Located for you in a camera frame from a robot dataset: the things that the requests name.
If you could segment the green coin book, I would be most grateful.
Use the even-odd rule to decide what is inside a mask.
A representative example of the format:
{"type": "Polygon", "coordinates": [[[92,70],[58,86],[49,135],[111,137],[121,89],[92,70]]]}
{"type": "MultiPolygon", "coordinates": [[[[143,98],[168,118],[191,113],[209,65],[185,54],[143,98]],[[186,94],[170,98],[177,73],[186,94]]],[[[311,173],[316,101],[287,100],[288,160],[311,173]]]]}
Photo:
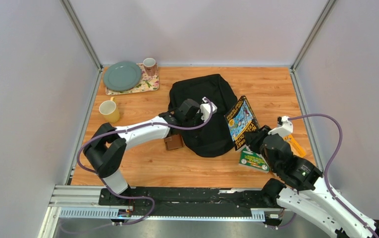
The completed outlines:
{"type": "Polygon", "coordinates": [[[262,155],[250,151],[247,147],[241,150],[238,164],[262,173],[270,172],[270,168],[262,155]]]}

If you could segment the orange book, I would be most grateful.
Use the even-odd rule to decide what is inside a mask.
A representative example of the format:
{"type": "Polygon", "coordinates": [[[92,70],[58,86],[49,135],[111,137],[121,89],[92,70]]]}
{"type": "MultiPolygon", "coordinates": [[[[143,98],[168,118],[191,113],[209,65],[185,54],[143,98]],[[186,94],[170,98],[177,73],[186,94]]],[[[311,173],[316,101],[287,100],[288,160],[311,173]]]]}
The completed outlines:
{"type": "Polygon", "coordinates": [[[283,140],[290,145],[292,152],[299,157],[305,157],[306,151],[305,149],[297,142],[297,140],[293,137],[292,134],[283,137],[283,140]]]}

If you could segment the Treehouse storey book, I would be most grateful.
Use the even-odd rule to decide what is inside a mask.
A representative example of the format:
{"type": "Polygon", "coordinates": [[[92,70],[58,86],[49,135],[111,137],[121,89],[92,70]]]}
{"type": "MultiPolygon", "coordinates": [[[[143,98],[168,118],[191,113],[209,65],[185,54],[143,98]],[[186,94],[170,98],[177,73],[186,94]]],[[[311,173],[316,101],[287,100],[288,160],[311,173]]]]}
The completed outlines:
{"type": "Polygon", "coordinates": [[[246,132],[255,132],[260,129],[259,122],[245,95],[242,95],[236,104],[224,115],[235,151],[246,146],[246,132]]]}

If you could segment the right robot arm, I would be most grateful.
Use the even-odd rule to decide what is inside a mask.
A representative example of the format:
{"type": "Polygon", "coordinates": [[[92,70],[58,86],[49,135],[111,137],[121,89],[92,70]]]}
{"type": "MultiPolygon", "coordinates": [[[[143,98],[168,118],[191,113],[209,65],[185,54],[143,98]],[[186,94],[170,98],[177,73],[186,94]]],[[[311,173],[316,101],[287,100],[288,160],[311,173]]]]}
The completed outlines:
{"type": "Polygon", "coordinates": [[[310,161],[295,155],[290,145],[268,126],[244,134],[246,146],[261,154],[277,175],[263,187],[262,202],[287,208],[332,238],[379,238],[379,220],[352,206],[330,185],[310,161]]]}

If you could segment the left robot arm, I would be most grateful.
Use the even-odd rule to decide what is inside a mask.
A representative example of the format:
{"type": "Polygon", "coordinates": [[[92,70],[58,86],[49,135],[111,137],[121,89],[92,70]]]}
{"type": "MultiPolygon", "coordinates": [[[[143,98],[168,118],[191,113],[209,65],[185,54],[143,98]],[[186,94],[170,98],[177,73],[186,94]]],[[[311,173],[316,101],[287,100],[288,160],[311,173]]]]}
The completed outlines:
{"type": "Polygon", "coordinates": [[[203,97],[201,104],[186,99],[178,108],[141,123],[114,127],[107,122],[82,145],[79,153],[84,154],[91,164],[89,171],[95,173],[111,192],[112,200],[123,206],[131,197],[129,184],[119,169],[125,151],[181,131],[200,129],[207,125],[216,111],[216,105],[203,97]]]}

